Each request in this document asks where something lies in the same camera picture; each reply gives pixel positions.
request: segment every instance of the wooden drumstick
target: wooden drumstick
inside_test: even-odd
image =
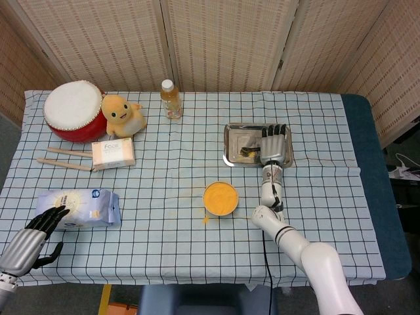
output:
[[[92,169],[92,167],[82,166],[82,165],[77,165],[77,164],[70,164],[70,163],[65,163],[65,162],[59,162],[59,161],[55,161],[53,159],[43,159],[42,157],[38,157],[37,162],[44,163],[44,164],[55,165],[55,166],[67,167],[69,169],[79,169],[80,171],[88,171],[88,172],[94,171],[94,172],[96,172],[96,169]]]
[[[50,146],[47,148],[47,151],[55,152],[55,153],[68,154],[69,156],[84,156],[86,158],[92,158],[92,152],[63,150],[63,149],[59,149],[59,148],[51,148]]]

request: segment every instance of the package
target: package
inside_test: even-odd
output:
[[[134,146],[131,138],[92,143],[93,168],[112,169],[134,165]]]
[[[70,212],[57,228],[91,228],[121,223],[118,195],[106,189],[49,190],[38,196],[35,214],[61,205]]]

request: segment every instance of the bottle cap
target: bottle cap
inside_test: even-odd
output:
[[[171,92],[173,90],[173,82],[169,79],[162,81],[162,90],[165,92]]]

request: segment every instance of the plush duck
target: plush duck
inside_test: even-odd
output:
[[[139,111],[141,108],[140,104],[127,102],[119,95],[106,95],[102,100],[102,113],[108,121],[106,133],[128,138],[145,128],[147,121]]]

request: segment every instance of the blue package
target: blue package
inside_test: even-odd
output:
[[[106,189],[49,190],[38,196],[35,214],[65,205],[70,212],[57,228],[91,228],[121,224],[118,195]]]

